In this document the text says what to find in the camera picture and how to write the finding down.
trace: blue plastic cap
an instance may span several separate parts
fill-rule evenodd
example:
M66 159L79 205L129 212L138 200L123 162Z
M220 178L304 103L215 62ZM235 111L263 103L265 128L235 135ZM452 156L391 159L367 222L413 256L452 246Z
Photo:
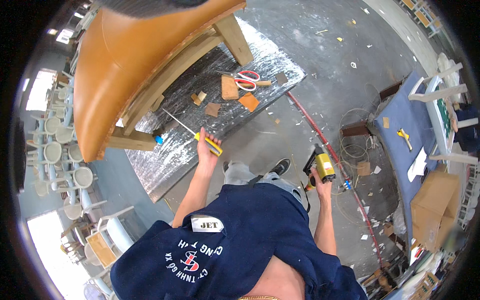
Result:
M162 143L163 143L162 137L161 137L161 136L158 136L158 135L155 137L155 141L156 141L157 143L159 143L159 144L162 144Z

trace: scissors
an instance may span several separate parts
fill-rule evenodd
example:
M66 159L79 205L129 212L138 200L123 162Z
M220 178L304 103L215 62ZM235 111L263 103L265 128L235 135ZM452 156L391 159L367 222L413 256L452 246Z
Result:
M255 82L260 80L260 75L254 71L240 71L238 73L229 73L229 72L223 72L223 71L217 71L217 72L222 75L232 77L235 80L235 83L238 85L238 87L245 91L254 91L257 88L257 85L255 84ZM252 78L245 74L253 74L255 75L256 78ZM252 88L243 87L239 83L251 84L253 85L253 87Z

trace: black sneaker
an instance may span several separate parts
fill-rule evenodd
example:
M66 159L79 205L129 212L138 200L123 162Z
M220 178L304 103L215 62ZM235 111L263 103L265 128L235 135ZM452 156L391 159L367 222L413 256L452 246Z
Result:
M290 159L282 158L277 162L276 166L269 173L275 172L278 176L281 176L282 174L285 174L289 168Z
M223 176L225 176L225 173L228 170L228 163L229 163L228 161L223 162Z

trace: concrete floor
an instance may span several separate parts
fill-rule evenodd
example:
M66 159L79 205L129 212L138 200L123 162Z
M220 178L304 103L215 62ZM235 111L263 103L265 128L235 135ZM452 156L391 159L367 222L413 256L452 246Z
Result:
M393 0L376 0L375 3L383 2L397 5ZM292 93L322 128L337 153L340 152L338 129L339 125L342 125L339 122L343 114L352 108L374 111L378 105L375 88L380 91L401 80L412 70L426 76L435 68L433 61L436 62L436 57L432 59L432 47L429 48L428 39L420 37L415 39L416 46L407 45L398 26L402 26L406 31L405 36L411 38L413 33L417 35L415 23L405 18L405 13L399 7L399 10L392 5L389 6L391 9L388 6L385 8L385 3L378 7L373 2L370 4L378 10L385 9L387 16L377 13L362 0L249 0L245 12L236 13L236 16L274 41L307 72L307 78L295 87ZM364 8L370 13L366 14L362 10ZM315 34L325 29L328 31ZM422 56L420 53L423 53L424 49L427 49L428 53ZM356 68L351 67L352 62L356 64ZM420 63L425 63L427 72ZM366 115L365 112L357 111L347 115L342 123L348 124L365 118ZM274 122L277 118L280 119L279 124ZM281 97L268 111L261 112L224 141L224 153L213 175L208 202L215 199L223 184L221 162L224 160L243 161L251 166L253 173L262 174L272 168L279 159L290 157L293 159L293 166L284 178L300 185L300 180L306 181L301 169L312 152L313 144L319 142L305 118L289 103L286 96ZM344 145L347 144L364 148L365 138L345 140ZM359 147L351 147L349 151L353 155L363 153ZM382 221L393 213L397 206L396 193L387 192L395 183L390 163L382 148L369 150L368 156L372 168L378 165L382 171L380 174L360 179L357 192L366 205L370 206L369 218ZM365 156L356 160L345 158L350 163L364 159ZM100 193L108 200L107 205L102 208L105 213L134 205L134 216L138 217L141 224L139 231L146 230L157 219L169 222L173 218L165 201L152 204L123 150L107 149L104 161L94 162L93 165L99 177ZM193 171L165 197L174 212L189 187ZM334 184L338 186L341 182L337 180ZM310 192L309 199L312 204L309 213L310 229L313 232L318 219L319 203L314 192ZM357 211L357 203L350 192L333 196L332 201L338 257L342 264L354 265L357 278L371 274L379 265L373 252L372 239L369 237L367 240L360 240L362 234L368 234L368 229ZM374 231L378 242L385 244L382 257L388 260L399 250L385 235L379 234L381 229L380 226Z

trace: tan leather seat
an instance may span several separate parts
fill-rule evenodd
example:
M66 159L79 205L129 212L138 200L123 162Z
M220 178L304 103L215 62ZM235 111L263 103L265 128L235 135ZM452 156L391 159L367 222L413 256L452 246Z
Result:
M102 159L121 113L173 53L245 0L209 0L184 12L137 20L101 10L81 44L74 124L85 162Z

